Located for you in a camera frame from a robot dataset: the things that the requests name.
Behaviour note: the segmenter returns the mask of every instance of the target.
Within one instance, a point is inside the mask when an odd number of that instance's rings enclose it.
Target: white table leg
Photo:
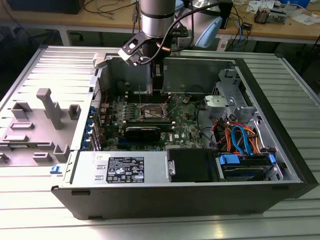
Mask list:
[[[71,40],[70,40],[67,29],[65,27],[62,27],[62,28],[59,28],[58,30],[60,32],[60,37],[61,37],[63,46],[71,46],[72,44],[71,44]]]

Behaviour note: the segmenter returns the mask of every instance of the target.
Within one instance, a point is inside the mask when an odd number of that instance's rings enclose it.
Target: aluminum extrusion table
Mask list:
[[[9,124],[15,100],[28,99],[39,87],[51,87],[61,106],[81,105],[93,76],[98,47],[39,49],[0,102],[0,132]],[[192,52],[195,56],[243,58],[292,137],[312,173],[320,181],[320,101],[288,62],[265,53]],[[311,240],[320,238],[320,188],[300,199],[284,200],[260,215],[224,215],[121,220],[78,220],[50,192],[62,175],[48,166],[0,167],[1,239],[250,239]]]

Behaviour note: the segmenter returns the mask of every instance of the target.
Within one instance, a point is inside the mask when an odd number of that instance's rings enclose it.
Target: black box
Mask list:
[[[13,11],[78,14],[85,0],[6,0]]]

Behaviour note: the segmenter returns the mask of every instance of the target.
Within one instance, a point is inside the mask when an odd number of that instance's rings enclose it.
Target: paper on desk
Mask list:
[[[250,13],[256,13],[259,7],[264,9],[273,9],[274,4],[274,1],[250,1],[246,11]]]
[[[320,19],[315,18],[313,16],[308,16],[305,14],[301,14],[299,16],[294,16],[294,17],[292,17],[292,19],[299,22],[299,23],[305,24],[305,25],[320,23]]]

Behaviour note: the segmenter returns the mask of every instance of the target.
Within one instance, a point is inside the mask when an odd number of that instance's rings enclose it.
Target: workbench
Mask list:
[[[125,5],[129,5],[130,0],[120,1],[116,7],[110,6],[105,9],[115,9]],[[96,13],[90,13],[82,9],[77,15],[68,15],[60,13],[46,12],[27,12],[27,11],[11,11],[10,6],[6,7],[10,14],[24,28],[35,29],[53,29],[60,32],[62,43],[64,46],[70,46],[71,41],[68,31],[89,31],[89,32],[111,32],[111,33],[131,33],[133,28],[132,14],[134,6],[125,7],[114,12],[114,20],[108,19]],[[90,3],[87,8],[91,11],[97,11],[96,5]],[[320,33],[320,24],[304,25],[296,22],[291,18],[287,18],[285,24],[257,24],[254,23],[253,13],[246,12],[247,6],[236,6],[240,16],[245,17],[244,22],[253,24],[249,40],[267,41],[267,42],[282,42],[282,43],[300,43],[314,44]],[[309,4],[307,7],[310,11],[320,11],[320,6]],[[5,12],[3,7],[0,7],[0,26],[18,27],[12,21],[10,16]],[[237,34],[238,30],[233,21],[228,21],[226,29],[220,29],[217,38],[220,39],[218,51],[224,51],[226,41]]]
[[[37,50],[0,102],[0,133],[10,124],[14,102],[26,100],[28,94],[35,95],[39,88],[51,88],[52,100],[61,108],[72,101],[81,105],[86,96],[83,88],[89,87],[95,75],[92,63],[95,53],[116,54],[118,50],[66,46]],[[176,54],[242,58],[320,181],[320,100],[284,58],[268,53],[183,51]],[[77,94],[77,99],[68,99],[70,94]],[[35,100],[30,106],[43,109],[38,103]],[[52,185],[64,177],[50,175],[50,169],[50,166],[0,167],[1,239],[32,236],[34,240],[44,237],[56,240],[72,236],[77,240],[315,240],[320,236],[320,187],[300,199],[281,201],[264,214],[83,221],[75,219],[50,192]]]

